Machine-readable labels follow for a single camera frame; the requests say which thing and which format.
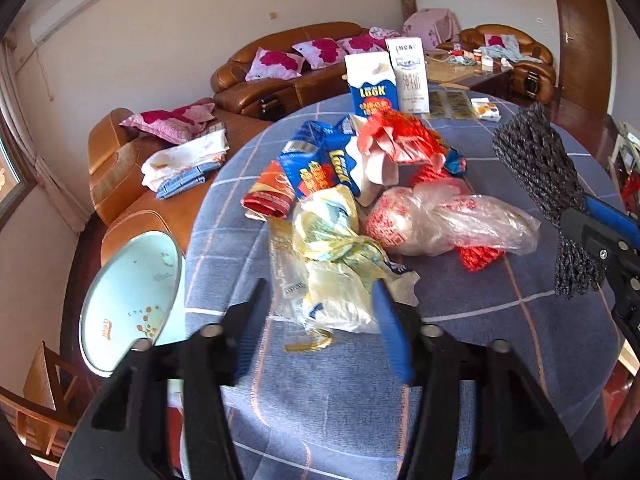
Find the crushed blue Look carton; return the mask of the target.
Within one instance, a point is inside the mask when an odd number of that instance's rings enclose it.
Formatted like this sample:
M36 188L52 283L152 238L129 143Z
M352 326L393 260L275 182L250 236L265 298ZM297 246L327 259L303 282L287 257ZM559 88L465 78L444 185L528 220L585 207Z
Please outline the crushed blue Look carton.
M378 187L366 176L366 159L357 142L352 115L334 126L308 120L286 142L278 162L298 198L341 184L367 207L378 195Z

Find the upright blue Look carton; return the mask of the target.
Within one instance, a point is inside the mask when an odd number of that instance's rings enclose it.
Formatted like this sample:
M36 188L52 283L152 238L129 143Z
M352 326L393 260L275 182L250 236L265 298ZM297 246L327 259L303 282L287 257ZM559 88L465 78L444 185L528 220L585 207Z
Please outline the upright blue Look carton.
M396 77L386 51L349 54L344 61L356 116L399 110Z

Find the wooden chair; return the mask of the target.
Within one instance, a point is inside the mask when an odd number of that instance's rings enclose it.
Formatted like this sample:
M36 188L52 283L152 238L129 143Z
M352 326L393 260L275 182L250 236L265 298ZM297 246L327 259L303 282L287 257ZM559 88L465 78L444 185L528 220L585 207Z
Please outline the wooden chair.
M36 462L56 468L99 378L64 361L42 342L21 393L1 389L1 407L18 440Z

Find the blue plaid tablecloth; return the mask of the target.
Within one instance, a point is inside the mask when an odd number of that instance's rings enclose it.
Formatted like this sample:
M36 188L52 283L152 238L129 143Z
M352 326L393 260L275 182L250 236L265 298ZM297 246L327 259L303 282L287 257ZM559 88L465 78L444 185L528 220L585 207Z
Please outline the blue plaid tablecloth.
M213 180L186 256L186 328L195 332L242 302L268 276L269 230L247 218L242 198L295 130L308 120L335 124L349 96L307 106L244 145ZM602 391L623 338L610 312L612 290L565 298L554 290L558 233L540 228L536 252L506 255L478 273L455 252L412 258L419 313L463 341L514 345L548 394L577 453L605 435ZM288 352L297 326L270 318L250 372L224 394L229 427L249 479L393 479L409 440L420 393L390 369L382 341L336 333L328 348Z

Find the folded white cloth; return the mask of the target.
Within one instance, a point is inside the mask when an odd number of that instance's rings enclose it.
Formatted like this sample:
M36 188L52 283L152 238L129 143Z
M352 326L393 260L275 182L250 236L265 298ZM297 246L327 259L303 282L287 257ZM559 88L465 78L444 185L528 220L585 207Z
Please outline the folded white cloth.
M183 170L206 162L223 162L228 149L226 132L221 129L173 148L160 150L142 164L142 184L156 192L163 180L180 174Z

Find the tall white milk carton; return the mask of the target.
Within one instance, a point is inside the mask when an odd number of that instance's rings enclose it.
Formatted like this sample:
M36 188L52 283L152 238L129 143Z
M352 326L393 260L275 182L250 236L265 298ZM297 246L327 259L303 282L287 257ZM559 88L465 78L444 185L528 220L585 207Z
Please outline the tall white milk carton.
M430 92L422 40L418 37L394 37L385 40L396 76L399 108L407 114L428 114Z

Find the green sachet packets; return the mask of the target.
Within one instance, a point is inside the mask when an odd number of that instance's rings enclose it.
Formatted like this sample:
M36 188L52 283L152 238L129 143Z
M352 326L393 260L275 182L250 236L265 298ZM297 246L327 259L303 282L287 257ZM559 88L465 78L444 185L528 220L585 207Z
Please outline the green sachet packets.
M462 90L431 90L429 118L474 120L471 101Z

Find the folded blue striped cloth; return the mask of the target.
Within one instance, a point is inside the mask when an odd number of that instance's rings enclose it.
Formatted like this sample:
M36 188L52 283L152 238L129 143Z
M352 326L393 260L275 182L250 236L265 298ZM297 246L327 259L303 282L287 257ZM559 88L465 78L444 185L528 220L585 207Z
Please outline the folded blue striped cloth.
M186 169L170 177L158 187L156 198L158 200L168 200L168 198L189 191L191 188L205 183L215 171L222 166L221 162L206 162L190 169Z

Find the yellow white plastic bag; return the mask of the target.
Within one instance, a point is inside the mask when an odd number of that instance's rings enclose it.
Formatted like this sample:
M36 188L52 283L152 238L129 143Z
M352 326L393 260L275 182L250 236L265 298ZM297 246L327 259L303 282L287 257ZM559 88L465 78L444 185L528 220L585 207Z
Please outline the yellow white plastic bag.
M334 333L376 334L373 284L415 307L420 275L394 263L376 240L360 233L358 205L345 185L300 200L291 220L271 219L269 259L273 313L298 326L287 352L329 347Z

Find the small white orange box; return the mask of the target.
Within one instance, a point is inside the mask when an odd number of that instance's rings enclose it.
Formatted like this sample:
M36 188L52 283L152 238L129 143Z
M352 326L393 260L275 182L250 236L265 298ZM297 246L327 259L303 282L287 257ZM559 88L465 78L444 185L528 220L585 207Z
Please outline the small white orange box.
M470 102L477 119L485 122L500 122L501 114L497 103L488 98L472 98Z

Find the red orange foil wrapper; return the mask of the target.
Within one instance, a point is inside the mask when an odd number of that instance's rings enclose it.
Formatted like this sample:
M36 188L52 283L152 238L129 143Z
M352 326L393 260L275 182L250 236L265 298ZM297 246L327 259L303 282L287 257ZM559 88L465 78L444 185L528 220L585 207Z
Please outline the red orange foil wrapper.
M446 171L461 178L466 159L435 130L427 128L416 116L382 110L357 127L357 146L368 157L382 155L396 164L429 164L436 174Z

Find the window with frame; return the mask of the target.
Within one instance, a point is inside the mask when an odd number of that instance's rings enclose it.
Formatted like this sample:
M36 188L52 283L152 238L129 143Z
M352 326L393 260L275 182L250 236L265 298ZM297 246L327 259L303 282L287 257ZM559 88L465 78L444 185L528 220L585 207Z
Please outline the window with frame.
M37 181L32 166L30 166L30 163L13 139L4 118L1 118L0 148L0 226L3 228L17 210L17 207L32 192Z

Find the brown leather chaise sofa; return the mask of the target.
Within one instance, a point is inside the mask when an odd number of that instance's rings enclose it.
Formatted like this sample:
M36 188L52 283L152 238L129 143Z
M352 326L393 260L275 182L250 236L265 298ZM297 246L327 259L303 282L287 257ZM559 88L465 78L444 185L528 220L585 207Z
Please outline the brown leather chaise sofa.
M204 99L174 110L114 108L88 137L89 191L106 225L101 262L148 231L182 250L217 172L270 125Z

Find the red foam net sleeve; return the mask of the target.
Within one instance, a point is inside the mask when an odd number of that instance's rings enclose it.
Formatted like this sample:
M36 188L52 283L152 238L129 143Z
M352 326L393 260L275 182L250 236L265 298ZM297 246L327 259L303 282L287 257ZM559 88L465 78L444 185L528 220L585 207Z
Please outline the red foam net sleeve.
M424 165L417 169L409 178L410 188L424 183L450 184L458 194L447 198L442 204L445 214L442 220L446 223L449 233L456 241L456 251L461 263L471 273L480 272L491 266L504 255L504 250L486 245L479 245L477 241L482 234L471 234L470 226L478 228L480 219L469 217L470 212L478 212L478 203L472 200L469 189L463 180L457 179L446 168L435 171L432 166Z

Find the pink floral pillow on chaise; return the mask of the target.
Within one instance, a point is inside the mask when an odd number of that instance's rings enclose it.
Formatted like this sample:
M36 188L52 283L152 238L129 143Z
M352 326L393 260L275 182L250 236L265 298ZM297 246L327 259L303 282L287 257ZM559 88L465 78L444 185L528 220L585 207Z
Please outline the pink floral pillow on chaise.
M214 122L213 102L194 103L174 110L148 110L134 114L119 123L124 128L134 128L171 144L183 144L195 139Z

